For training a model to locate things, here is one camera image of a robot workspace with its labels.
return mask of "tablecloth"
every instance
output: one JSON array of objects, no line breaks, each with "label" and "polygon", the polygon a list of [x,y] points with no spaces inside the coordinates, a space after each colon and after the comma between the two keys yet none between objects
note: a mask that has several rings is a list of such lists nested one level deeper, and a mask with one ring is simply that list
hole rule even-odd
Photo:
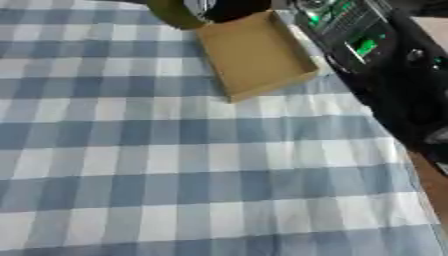
[{"label": "tablecloth", "polygon": [[229,104],[144,6],[0,6],[1,256],[446,255],[405,150],[297,28],[319,76]]}]

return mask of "gingham fabric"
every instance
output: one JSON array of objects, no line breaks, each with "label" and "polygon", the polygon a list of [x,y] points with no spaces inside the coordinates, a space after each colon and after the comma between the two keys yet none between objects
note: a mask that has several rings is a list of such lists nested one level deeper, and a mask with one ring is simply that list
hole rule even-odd
[{"label": "gingham fabric", "polygon": [[143,6],[1,1],[0,256],[446,255],[402,146],[292,29],[320,76],[228,104]]}]

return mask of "electronic equipment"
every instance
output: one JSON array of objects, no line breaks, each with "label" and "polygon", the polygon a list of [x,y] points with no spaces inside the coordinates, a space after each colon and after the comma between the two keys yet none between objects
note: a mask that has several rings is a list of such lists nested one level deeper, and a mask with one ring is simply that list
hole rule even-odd
[{"label": "electronic equipment", "polygon": [[303,0],[296,24],[375,118],[448,174],[448,55],[382,0]]}]

